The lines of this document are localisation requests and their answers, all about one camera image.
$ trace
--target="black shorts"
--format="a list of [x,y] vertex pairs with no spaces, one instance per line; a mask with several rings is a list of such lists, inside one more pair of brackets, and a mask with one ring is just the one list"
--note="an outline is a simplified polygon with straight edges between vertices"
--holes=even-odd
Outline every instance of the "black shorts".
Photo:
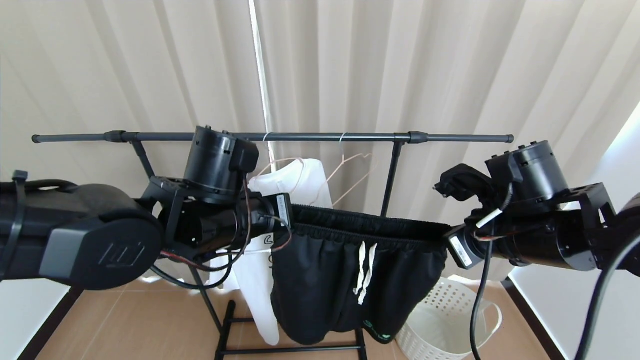
[[[273,253],[271,303],[282,329],[304,345],[360,327],[390,343],[447,259],[445,224],[301,205],[291,222],[293,239]],[[288,236],[278,232],[276,244]]]

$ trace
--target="hanger hook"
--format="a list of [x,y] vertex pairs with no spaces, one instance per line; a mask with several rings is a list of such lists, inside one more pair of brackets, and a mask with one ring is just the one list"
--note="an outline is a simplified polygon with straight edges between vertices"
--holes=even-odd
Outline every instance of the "hanger hook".
[[338,144],[340,145],[340,152],[342,153],[343,162],[344,162],[344,146],[342,145],[342,138],[344,138],[344,135],[347,135],[347,133],[342,133],[342,136],[340,136],[340,140],[338,140]]

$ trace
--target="dark baseboard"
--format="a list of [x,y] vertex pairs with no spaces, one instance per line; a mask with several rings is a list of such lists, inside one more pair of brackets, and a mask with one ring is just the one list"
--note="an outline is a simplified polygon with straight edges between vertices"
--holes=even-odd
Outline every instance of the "dark baseboard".
[[71,288],[24,348],[18,360],[35,360],[84,290]]
[[540,322],[540,319],[536,316],[536,314],[533,312],[533,309],[531,309],[531,306],[529,306],[529,303],[520,293],[520,290],[518,290],[518,288],[516,288],[516,286],[513,284],[513,281],[507,277],[507,279],[502,282],[502,285],[509,293],[511,300],[513,300],[513,302],[516,304],[518,310],[520,310],[520,312],[522,313],[522,316],[524,316],[525,320],[527,320],[529,327],[531,328],[531,330],[533,330],[533,333],[538,338],[538,341],[540,341],[540,343],[542,344],[542,347],[547,352],[549,359],[566,360],[564,355],[562,355],[562,352],[560,352],[560,349],[558,349],[558,347],[556,346],[556,343],[554,343],[554,341],[551,339],[551,336]]

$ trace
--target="white wall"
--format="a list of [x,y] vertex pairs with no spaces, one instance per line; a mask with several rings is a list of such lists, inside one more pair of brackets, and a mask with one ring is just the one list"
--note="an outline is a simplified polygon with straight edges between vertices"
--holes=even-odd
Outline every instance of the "white wall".
[[[587,183],[604,183],[619,211],[640,192],[639,164],[640,105]],[[599,274],[599,270],[584,273],[528,266],[509,275],[568,359],[575,357]],[[640,279],[626,271],[616,273],[600,311],[589,360],[637,359],[639,299]]]
[[0,359],[17,359],[69,287],[49,280],[0,283]]

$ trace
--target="basket handle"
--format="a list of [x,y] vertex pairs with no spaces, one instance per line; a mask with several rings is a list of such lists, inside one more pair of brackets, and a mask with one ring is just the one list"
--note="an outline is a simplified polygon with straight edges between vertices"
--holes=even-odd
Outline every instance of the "basket handle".
[[[498,331],[498,329],[500,329],[500,325],[502,325],[502,311],[500,310],[500,307],[494,304],[493,302],[490,303],[489,306],[491,305],[493,305],[495,307],[495,310],[498,312],[498,321],[495,324],[495,327],[493,328],[493,330],[491,330],[491,334],[489,334],[489,337],[487,339],[491,338],[493,334],[495,334],[495,332]],[[483,309],[483,313],[489,308],[489,306]]]

